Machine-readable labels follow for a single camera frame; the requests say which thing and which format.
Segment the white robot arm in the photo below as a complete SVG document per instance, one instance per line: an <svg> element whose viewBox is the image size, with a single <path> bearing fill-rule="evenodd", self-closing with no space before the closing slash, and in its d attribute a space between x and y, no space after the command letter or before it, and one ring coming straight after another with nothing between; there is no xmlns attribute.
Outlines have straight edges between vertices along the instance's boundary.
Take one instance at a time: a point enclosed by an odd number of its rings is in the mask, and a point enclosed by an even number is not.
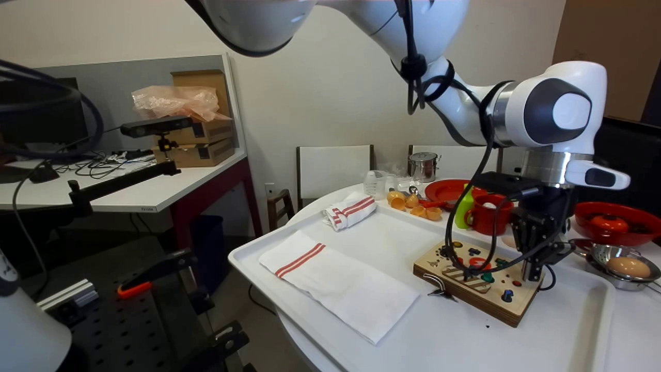
<svg viewBox="0 0 661 372"><path fill-rule="evenodd" d="M185 0L230 49L263 57L283 49L317 6L346 17L390 57L406 109L431 109L452 140L493 150L524 147L520 177L476 169L473 182L518 202L514 241L528 281L566 257L560 241L574 187L623 190L630 177L593 162L608 96L599 61L566 59L524 81L464 82L445 49L469 0Z"/></svg>

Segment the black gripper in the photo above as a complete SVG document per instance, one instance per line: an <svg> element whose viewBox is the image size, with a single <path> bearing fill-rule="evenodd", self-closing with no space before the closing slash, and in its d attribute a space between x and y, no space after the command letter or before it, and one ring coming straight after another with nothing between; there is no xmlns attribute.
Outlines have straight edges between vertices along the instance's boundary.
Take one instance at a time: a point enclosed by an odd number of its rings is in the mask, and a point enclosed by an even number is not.
<svg viewBox="0 0 661 372"><path fill-rule="evenodd" d="M570 187L548 185L540 180L488 171L476 185L516 200L513 233L524 254L522 279L539 281L542 265L556 265L570 254L561 241L574 200Z"/></svg>

